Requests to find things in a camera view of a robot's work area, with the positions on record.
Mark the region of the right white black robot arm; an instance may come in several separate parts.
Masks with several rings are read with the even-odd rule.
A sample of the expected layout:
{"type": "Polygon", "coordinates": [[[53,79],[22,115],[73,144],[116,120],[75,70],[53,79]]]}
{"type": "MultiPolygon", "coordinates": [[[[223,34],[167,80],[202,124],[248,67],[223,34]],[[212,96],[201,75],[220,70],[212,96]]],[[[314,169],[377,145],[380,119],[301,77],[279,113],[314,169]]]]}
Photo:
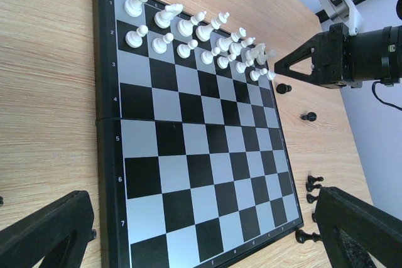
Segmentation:
{"type": "Polygon", "coordinates": [[[325,88],[362,87],[377,80],[392,86],[401,78],[401,27],[360,33],[362,17],[352,0],[339,0],[347,23],[311,37],[277,61],[275,73],[325,88]]]}

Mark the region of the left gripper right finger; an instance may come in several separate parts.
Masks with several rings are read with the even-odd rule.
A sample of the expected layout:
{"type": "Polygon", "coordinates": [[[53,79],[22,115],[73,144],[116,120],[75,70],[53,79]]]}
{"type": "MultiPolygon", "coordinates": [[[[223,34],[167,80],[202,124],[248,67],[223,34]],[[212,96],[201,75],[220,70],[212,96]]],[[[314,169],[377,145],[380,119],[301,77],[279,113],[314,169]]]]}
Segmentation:
{"type": "Polygon", "coordinates": [[[334,186],[320,189],[315,219],[332,267],[367,267],[368,254],[401,267],[401,220],[334,186]]]}

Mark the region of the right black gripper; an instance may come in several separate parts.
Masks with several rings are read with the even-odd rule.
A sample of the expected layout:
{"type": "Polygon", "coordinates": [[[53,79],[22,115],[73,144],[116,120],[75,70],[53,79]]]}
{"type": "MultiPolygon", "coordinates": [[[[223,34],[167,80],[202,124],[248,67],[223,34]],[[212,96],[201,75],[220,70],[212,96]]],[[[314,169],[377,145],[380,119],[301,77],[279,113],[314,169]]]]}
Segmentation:
{"type": "Polygon", "coordinates": [[[304,42],[297,49],[274,64],[274,72],[278,75],[313,83],[325,88],[343,88],[344,51],[348,37],[347,26],[343,23],[333,24],[328,31],[318,33],[304,42]],[[310,74],[292,70],[291,67],[304,60],[314,65],[310,74]]]}

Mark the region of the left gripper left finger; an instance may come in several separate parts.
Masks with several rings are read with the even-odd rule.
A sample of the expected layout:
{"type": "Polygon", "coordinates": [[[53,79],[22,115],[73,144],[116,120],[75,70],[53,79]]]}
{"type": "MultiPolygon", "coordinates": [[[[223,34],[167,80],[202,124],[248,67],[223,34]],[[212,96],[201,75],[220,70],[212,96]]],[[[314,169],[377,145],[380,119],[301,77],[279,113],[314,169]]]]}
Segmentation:
{"type": "Polygon", "coordinates": [[[93,223],[89,193],[72,191],[1,230],[1,267],[80,267],[93,223]]]}

